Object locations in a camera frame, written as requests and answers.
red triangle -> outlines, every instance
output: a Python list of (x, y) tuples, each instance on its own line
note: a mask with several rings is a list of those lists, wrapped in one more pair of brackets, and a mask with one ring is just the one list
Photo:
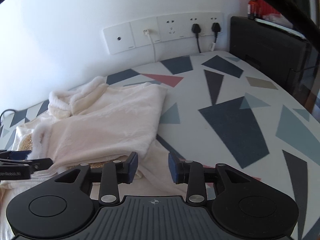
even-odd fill
[(164, 75), (156, 75), (156, 74), (141, 74), (141, 75), (152, 78), (154, 80), (157, 80), (171, 87), (175, 87), (183, 79), (183, 77), (164, 76)]

wall socket panel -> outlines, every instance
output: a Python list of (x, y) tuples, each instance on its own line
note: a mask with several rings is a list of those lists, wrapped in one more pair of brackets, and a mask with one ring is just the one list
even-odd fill
[(150, 30), (154, 43), (195, 37), (191, 27), (198, 23), (200, 36), (214, 35), (211, 30), (213, 23), (221, 26), (220, 34), (225, 30), (223, 13), (221, 12), (191, 12), (162, 15), (135, 20), (129, 23), (112, 26), (103, 30), (110, 54), (151, 44), (143, 30)]

ribbed black surface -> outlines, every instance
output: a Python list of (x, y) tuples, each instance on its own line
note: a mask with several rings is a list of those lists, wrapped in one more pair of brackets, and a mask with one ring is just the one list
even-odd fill
[(129, 196), (123, 204), (104, 207), (83, 231), (67, 240), (236, 240), (221, 230), (204, 208), (180, 197)]

light blue triangle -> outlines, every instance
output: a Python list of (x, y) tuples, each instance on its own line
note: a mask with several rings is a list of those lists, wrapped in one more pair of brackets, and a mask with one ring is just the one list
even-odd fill
[(270, 106), (267, 103), (263, 102), (259, 98), (256, 98), (248, 93), (244, 95), (245, 99), (247, 100), (250, 108), (256, 108), (256, 107), (265, 107), (265, 106)]
[(306, 119), (308, 122), (310, 120), (310, 114), (306, 109), (293, 109), (298, 114), (300, 114), (304, 119)]
[(2, 131), (2, 134), (3, 134), (3, 136), (2, 137), (4, 137), (4, 136), (6, 136), (7, 135), (7, 133), (8, 133), (9, 131), (7, 130), (7, 129), (3, 129), (3, 131)]
[(276, 136), (320, 165), (320, 142), (286, 106), (282, 107)]
[(232, 61), (234, 61), (234, 62), (240, 61), (240, 59), (237, 58), (237, 57), (225, 57), (225, 58), (230, 59), (230, 60), (232, 60)]
[(178, 105), (175, 103), (160, 117), (160, 123), (180, 124)]
[(241, 106), (240, 106), (240, 109), (249, 109), (250, 106), (248, 104), (248, 101), (245, 99), (245, 97), (243, 98), (242, 100), (242, 103), (241, 103)]

black robotic gripper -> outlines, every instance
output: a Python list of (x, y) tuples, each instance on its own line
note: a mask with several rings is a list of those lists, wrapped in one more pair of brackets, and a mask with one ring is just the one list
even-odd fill
[[(138, 167), (132, 152), (125, 162), (91, 169), (82, 163), (16, 196), (7, 208), (17, 240), (68, 239), (290, 239), (298, 207), (286, 194), (224, 164), (204, 168), (169, 154), (176, 184), (188, 184), (187, 196), (125, 196), (118, 184), (130, 184)], [(100, 182), (99, 199), (89, 195)], [(207, 200), (205, 183), (216, 198)]]

